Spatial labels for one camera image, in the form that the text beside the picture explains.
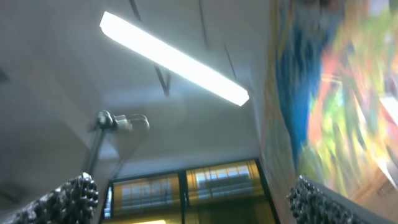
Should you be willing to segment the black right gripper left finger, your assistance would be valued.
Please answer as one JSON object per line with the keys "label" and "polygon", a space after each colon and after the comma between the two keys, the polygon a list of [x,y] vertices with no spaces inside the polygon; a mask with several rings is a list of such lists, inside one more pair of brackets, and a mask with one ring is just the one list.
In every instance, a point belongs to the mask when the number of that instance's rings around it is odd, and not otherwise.
{"label": "black right gripper left finger", "polygon": [[86,172],[72,178],[4,220],[5,224],[90,223],[98,206],[99,192]]}

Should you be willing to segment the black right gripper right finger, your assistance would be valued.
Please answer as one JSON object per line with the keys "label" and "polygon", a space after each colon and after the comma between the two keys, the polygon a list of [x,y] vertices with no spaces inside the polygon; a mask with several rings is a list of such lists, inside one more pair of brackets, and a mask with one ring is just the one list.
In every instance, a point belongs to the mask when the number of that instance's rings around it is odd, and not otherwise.
{"label": "black right gripper right finger", "polygon": [[397,211],[397,186],[376,175],[352,185],[347,192],[337,192],[305,175],[299,176],[287,196],[297,223],[388,224],[392,223],[365,206]]}

